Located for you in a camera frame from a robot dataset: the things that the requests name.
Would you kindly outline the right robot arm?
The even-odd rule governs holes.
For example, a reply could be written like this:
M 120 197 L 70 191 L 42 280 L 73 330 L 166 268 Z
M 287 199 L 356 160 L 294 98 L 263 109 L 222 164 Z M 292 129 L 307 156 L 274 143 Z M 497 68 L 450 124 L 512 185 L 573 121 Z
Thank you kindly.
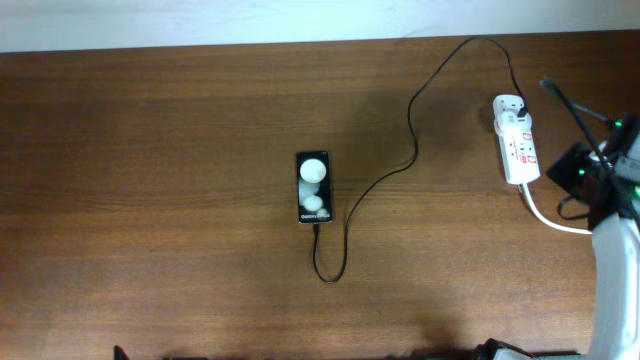
M 596 260 L 596 305 L 588 359 L 639 357 L 639 117 L 612 126 L 599 147 L 574 144 L 547 171 L 586 215 Z

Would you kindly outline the black Galaxy smartphone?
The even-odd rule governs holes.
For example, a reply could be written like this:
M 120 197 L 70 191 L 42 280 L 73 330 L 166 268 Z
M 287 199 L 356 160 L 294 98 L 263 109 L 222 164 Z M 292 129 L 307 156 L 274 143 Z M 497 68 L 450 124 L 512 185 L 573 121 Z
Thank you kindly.
M 333 198 L 329 153 L 324 150 L 298 152 L 296 178 L 299 222 L 331 223 Z

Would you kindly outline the white power strip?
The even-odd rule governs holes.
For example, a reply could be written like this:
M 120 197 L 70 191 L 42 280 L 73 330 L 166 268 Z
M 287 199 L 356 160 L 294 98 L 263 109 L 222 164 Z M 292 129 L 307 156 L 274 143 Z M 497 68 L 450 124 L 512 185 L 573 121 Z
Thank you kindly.
M 531 127 L 502 125 L 494 121 L 505 180 L 511 185 L 528 184 L 540 177 Z

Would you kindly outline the white USB charger adapter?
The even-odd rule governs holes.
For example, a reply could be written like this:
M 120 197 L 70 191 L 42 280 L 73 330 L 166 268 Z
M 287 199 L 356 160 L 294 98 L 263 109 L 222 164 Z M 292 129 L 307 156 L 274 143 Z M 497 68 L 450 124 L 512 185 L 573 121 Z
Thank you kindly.
M 499 95 L 493 101 L 495 122 L 500 128 L 529 128 L 531 117 L 528 113 L 522 114 L 524 100 L 517 95 Z

